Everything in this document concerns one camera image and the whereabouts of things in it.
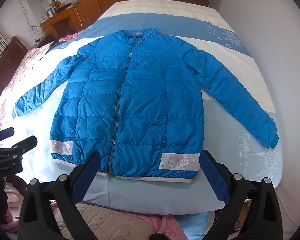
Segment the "blue puffer jacket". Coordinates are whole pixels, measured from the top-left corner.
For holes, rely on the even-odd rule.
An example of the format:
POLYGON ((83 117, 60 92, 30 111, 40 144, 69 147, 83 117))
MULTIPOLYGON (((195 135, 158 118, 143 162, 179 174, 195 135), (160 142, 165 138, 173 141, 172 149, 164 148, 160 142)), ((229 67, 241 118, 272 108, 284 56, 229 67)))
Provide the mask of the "blue puffer jacket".
POLYGON ((81 165, 98 152, 102 174, 190 182, 203 150, 203 93, 263 147, 279 140, 274 120, 221 62, 153 28, 82 46, 16 101, 13 117, 41 106, 60 85, 50 132, 56 163, 81 165))

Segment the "pink floral quilt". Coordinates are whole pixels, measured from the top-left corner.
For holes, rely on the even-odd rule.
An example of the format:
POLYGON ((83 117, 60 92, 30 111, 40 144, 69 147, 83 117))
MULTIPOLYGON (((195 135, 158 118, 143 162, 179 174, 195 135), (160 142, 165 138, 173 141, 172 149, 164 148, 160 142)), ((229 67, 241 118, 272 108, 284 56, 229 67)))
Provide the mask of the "pink floral quilt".
POLYGON ((24 56, 11 81, 0 96, 0 130, 11 126, 15 129, 13 137, 0 142, 0 148, 9 147, 31 135, 43 140, 49 139, 57 101, 61 98, 65 85, 57 88, 47 102, 21 118, 12 118, 13 107, 20 96, 42 82, 54 71, 63 58, 75 53, 74 48, 67 49, 66 47, 78 35, 79 33, 75 33, 58 39, 59 44, 55 46, 55 52, 52 51, 49 43, 40 48, 29 50, 24 56))

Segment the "beige knitted blanket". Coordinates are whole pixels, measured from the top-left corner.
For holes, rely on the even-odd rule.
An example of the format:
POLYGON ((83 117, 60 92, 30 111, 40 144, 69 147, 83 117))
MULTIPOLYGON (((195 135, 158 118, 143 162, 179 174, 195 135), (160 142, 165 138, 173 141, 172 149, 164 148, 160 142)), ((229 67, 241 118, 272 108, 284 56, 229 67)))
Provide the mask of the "beige knitted blanket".
POLYGON ((119 211, 84 203, 76 207, 98 239, 149 239, 156 233, 147 223, 119 211))

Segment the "pink towel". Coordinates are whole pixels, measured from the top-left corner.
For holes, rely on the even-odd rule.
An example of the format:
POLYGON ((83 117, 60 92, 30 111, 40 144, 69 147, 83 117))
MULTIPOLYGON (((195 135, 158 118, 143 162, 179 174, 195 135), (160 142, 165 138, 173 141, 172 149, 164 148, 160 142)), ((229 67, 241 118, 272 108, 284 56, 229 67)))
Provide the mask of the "pink towel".
POLYGON ((172 215, 151 216, 150 219, 157 235, 168 239, 187 239, 182 227, 172 215))

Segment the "clutter on desk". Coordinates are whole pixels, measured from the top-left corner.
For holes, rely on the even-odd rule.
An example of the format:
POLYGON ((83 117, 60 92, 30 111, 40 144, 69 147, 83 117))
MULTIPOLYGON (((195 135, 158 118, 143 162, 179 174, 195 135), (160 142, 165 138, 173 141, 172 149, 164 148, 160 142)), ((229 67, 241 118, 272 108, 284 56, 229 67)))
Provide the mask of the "clutter on desk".
POLYGON ((61 2, 59 0, 46 0, 46 2, 44 3, 46 9, 46 18, 50 18, 55 14, 68 9, 74 4, 76 4, 75 0, 66 0, 64 2, 61 2))

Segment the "wooden desk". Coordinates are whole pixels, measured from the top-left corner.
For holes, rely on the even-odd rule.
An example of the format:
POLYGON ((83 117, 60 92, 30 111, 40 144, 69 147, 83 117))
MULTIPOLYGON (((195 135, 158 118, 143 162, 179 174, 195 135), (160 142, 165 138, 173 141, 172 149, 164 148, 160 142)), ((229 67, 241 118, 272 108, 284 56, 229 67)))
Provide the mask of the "wooden desk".
POLYGON ((73 34, 88 27, 83 10, 79 3, 76 3, 61 12, 46 19, 40 24, 45 35, 54 39, 65 34, 73 34))

